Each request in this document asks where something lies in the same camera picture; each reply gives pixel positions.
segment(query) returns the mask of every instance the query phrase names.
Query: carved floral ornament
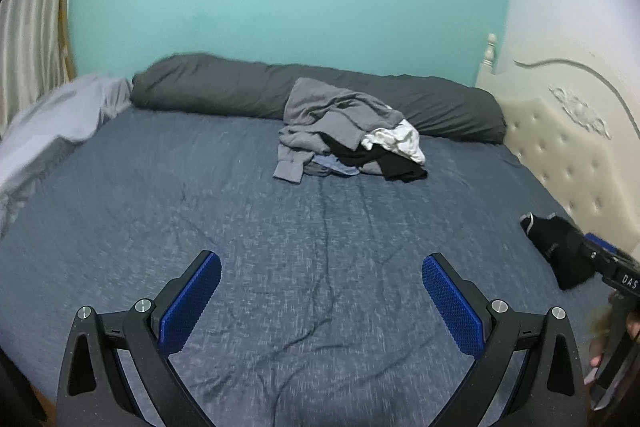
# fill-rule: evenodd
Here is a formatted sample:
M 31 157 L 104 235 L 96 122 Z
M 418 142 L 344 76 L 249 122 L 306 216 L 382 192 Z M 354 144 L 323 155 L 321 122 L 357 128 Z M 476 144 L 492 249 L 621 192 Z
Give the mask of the carved floral ornament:
M 586 102 L 580 100 L 576 94 L 564 89 L 564 87 L 549 87 L 549 91 L 561 103 L 562 109 L 569 115 L 571 120 L 584 127 L 587 131 L 593 131 L 611 140 L 605 121 Z

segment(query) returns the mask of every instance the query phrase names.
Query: metal screw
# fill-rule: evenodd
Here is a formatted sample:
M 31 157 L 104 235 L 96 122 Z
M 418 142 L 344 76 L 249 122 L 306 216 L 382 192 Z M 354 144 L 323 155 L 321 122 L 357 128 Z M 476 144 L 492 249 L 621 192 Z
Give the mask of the metal screw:
M 498 300 L 491 303 L 491 308 L 493 308 L 495 312 L 504 313 L 509 309 L 509 306 L 505 301 Z
M 91 315 L 91 308 L 89 308 L 89 306 L 82 306 L 82 308 L 80 308 L 78 310 L 78 318 L 79 319 L 85 319 L 89 315 Z
M 562 308 L 559 308 L 558 306 L 551 310 L 551 314 L 556 319 L 564 319 L 566 317 L 566 313 L 564 312 L 564 310 Z
M 146 312 L 151 308 L 151 301 L 149 299 L 140 299 L 136 302 L 136 311 L 140 313 Z

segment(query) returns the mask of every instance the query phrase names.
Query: white curtain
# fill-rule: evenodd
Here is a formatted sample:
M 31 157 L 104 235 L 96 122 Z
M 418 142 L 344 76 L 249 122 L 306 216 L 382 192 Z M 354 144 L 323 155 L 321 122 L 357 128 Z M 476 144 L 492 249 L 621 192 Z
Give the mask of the white curtain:
M 60 16 L 60 0 L 0 1 L 0 136 L 18 111 L 68 81 Z

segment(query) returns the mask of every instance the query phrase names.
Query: cream headboard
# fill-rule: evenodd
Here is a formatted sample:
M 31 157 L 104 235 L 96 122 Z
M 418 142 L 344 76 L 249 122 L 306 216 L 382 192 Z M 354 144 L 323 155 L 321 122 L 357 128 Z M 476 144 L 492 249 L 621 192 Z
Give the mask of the cream headboard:
M 633 253 L 640 243 L 639 103 L 611 68 L 576 44 L 509 49 L 500 74 L 493 72 L 494 44 L 491 35 L 476 86 L 502 108 L 505 145 L 583 232 Z

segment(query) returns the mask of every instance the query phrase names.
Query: black garment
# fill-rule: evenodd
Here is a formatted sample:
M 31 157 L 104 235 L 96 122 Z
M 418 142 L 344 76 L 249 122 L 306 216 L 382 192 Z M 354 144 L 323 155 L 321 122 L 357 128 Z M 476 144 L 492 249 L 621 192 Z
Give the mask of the black garment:
M 389 152 L 380 145 L 374 145 L 370 151 L 367 151 L 362 145 L 358 145 L 358 148 L 352 151 L 329 135 L 321 133 L 320 136 L 329 146 L 332 154 L 348 167 L 362 167 L 370 162 L 378 162 L 382 175 L 387 181 L 402 180 L 404 183 L 409 183 L 427 177 L 427 171 L 416 162 Z
M 567 245 L 569 232 L 576 230 L 567 220 L 559 216 L 545 219 L 529 213 L 522 218 L 520 225 L 551 265 L 561 290 L 575 288 L 596 273 L 589 259 L 572 251 Z

